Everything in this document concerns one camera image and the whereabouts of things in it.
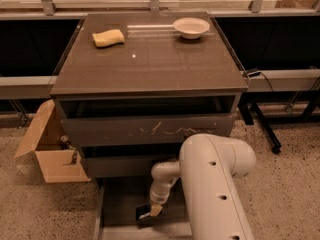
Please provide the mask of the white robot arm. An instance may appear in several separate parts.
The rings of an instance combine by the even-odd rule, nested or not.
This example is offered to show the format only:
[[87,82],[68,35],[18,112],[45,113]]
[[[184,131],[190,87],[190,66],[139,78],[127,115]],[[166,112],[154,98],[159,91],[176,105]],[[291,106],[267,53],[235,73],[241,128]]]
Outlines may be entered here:
[[233,181],[255,164],[254,150],[242,140],[193,135],[177,160],[152,167],[150,215],[160,214],[172,186],[181,181],[194,240],[255,240]]

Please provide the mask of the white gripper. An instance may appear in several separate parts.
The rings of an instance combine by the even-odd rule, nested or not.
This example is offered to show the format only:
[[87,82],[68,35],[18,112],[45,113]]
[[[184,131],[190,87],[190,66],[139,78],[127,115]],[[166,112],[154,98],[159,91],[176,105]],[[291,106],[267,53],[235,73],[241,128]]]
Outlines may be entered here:
[[157,217],[161,211],[162,206],[168,201],[170,195],[170,190],[166,187],[159,186],[159,185],[152,185],[150,188],[150,200],[152,204],[158,204],[158,205],[152,205],[150,208],[150,216],[151,217]]

